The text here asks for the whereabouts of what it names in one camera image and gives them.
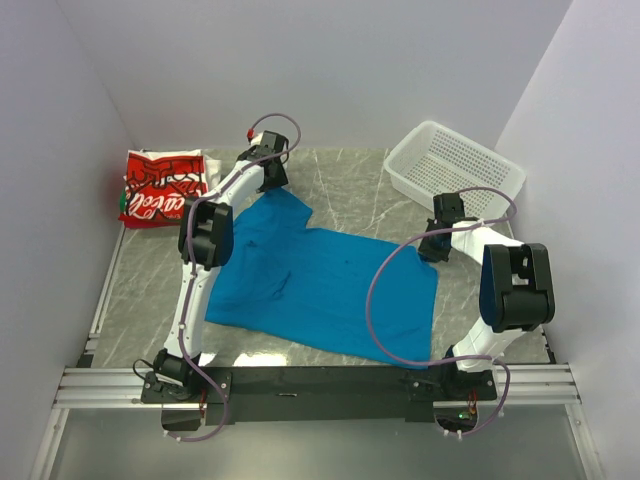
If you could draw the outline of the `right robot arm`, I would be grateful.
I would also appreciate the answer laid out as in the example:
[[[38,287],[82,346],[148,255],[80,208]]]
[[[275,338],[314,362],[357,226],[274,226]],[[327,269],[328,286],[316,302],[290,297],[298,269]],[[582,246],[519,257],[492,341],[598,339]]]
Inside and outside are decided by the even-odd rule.
[[[446,262],[456,250],[481,266],[480,317],[447,351],[456,361],[435,368],[442,393],[460,399],[490,381],[489,362],[482,355],[502,354],[514,340],[553,319],[549,254],[542,244],[508,238],[468,216],[458,192],[434,196],[433,212],[426,228],[431,235],[418,247],[421,259]]]

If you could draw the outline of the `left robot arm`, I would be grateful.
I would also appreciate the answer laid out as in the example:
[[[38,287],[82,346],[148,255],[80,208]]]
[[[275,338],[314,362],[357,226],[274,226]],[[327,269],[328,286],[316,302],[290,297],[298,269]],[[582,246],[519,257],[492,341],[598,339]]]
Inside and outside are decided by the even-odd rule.
[[[153,361],[153,378],[176,401],[193,399],[206,381],[195,366],[202,353],[202,331],[213,285],[234,247],[234,211],[253,193],[288,184],[283,161],[289,140],[264,131],[249,140],[231,172],[202,201],[185,203],[178,249],[182,283],[174,320]]]

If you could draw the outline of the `blue t shirt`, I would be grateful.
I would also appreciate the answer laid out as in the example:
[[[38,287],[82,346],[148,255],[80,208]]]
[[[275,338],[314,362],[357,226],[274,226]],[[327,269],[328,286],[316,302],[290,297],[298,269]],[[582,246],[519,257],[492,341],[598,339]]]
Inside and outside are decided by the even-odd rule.
[[[206,320],[378,362],[428,360],[437,271],[412,246],[310,228],[311,214],[277,189],[237,217]]]

